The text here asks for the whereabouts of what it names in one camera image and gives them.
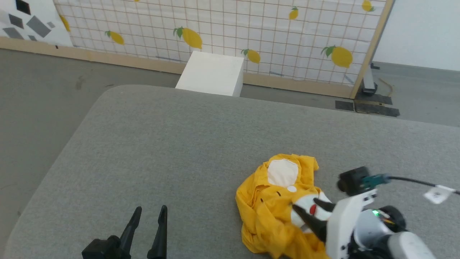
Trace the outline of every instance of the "gray fabric surface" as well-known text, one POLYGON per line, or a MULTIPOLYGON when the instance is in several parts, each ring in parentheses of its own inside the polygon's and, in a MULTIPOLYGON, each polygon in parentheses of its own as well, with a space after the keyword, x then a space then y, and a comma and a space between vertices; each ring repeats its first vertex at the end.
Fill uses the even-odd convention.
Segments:
MULTIPOLYGON (((235 190, 278 153, 314 156, 331 200, 338 174, 371 171, 460 188, 460 129, 152 86, 104 93, 20 217, 6 259, 81 258, 94 238, 120 235, 143 207, 133 258, 145 258, 161 205, 169 258, 258 258, 242 244, 235 190)), ((375 207, 394 205, 438 258, 458 257, 460 200, 433 205, 428 188, 396 182, 375 207)))

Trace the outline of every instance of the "wooden frame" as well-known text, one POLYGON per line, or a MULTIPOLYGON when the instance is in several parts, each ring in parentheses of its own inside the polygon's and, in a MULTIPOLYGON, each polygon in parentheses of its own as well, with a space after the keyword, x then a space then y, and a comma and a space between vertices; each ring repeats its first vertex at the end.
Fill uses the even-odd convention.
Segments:
MULTIPOLYGON (((273 77, 259 74, 244 74, 244 83, 270 88, 279 88, 298 92, 306 92, 312 94, 330 95, 342 98, 354 99, 364 73, 370 64, 375 53, 378 41, 381 37, 386 21, 390 14, 394 0, 386 0, 384 9, 379 19, 379 23, 371 40, 369 50, 364 58, 363 66, 358 74, 354 87, 347 87, 341 84, 329 84, 314 81, 298 81, 282 77, 273 77)), ((103 53, 85 50, 76 47, 57 47, 44 42, 26 41, 0 37, 0 48, 51 55, 57 57, 87 60, 92 62, 107 63, 112 65, 122 65, 135 68, 142 68, 154 71, 162 71, 168 73, 182 74, 185 64, 174 63, 170 61, 144 59, 132 57, 128 55, 119 55, 111 53, 103 53)))

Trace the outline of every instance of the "red detail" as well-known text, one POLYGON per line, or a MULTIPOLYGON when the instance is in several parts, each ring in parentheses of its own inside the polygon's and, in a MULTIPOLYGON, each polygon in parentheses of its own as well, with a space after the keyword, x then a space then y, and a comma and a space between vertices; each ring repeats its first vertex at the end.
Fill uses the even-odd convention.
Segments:
POLYGON ((316 204, 313 204, 313 205, 310 207, 310 214, 311 214, 311 215, 315 215, 315 212, 316 212, 316 204))

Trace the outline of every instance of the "lemon print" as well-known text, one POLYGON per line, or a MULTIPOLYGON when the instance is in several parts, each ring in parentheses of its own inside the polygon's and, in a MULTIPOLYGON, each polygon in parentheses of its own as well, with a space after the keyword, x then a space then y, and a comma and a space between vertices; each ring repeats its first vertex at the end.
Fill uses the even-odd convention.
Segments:
POLYGON ((64 24, 64 27, 67 31, 70 31, 70 26, 69 26, 69 23, 67 22, 66 18, 62 15, 59 15, 59 17, 61 18, 61 21, 62 23, 64 24))
POLYGON ((256 51, 252 49, 243 49, 241 53, 244 53, 247 56, 247 59, 251 62, 258 64, 260 62, 260 55, 256 51))
POLYGON ((109 31, 109 30, 106 31, 105 34, 107 35, 107 37, 112 38, 112 40, 115 43, 118 43, 120 45, 125 44, 125 40, 123 40, 123 37, 120 34, 113 32, 113 31, 109 31))
POLYGON ((299 10, 297 7, 293 6, 292 11, 289 13, 289 20, 294 20, 299 15, 299 10))
POLYGON ((184 41, 187 43, 190 47, 196 47, 201 49, 201 45, 203 44, 203 41, 201 40, 200 35, 198 33, 194 32, 193 30, 189 28, 175 28, 172 34, 174 35, 177 32, 177 36, 179 38, 183 35, 184 36, 184 41))
POLYGON ((331 59, 335 65, 349 68, 353 62, 353 56, 351 52, 344 47, 330 46, 322 49, 321 54, 326 51, 326 57, 329 57, 332 54, 331 59))
POLYGON ((366 12, 373 12, 375 10, 375 8, 371 4, 371 1, 369 0, 364 0, 364 2, 362 3, 362 9, 366 12))

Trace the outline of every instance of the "black cable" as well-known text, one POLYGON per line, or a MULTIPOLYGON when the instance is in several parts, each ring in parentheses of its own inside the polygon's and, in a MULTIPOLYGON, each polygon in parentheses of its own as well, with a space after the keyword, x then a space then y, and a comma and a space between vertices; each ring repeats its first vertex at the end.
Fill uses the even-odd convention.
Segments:
MULTIPOLYGON (((388 179, 401 180, 401 181, 406 181, 406 182, 414 182, 414 183, 419 183, 419 184, 423 184, 423 185, 426 185, 426 186, 436 187, 436 185, 434 183, 415 180, 415 179, 406 178, 406 177, 388 176, 388 179)), ((455 190, 454 193, 460 195, 460 191, 458 191, 458 190, 455 190)))

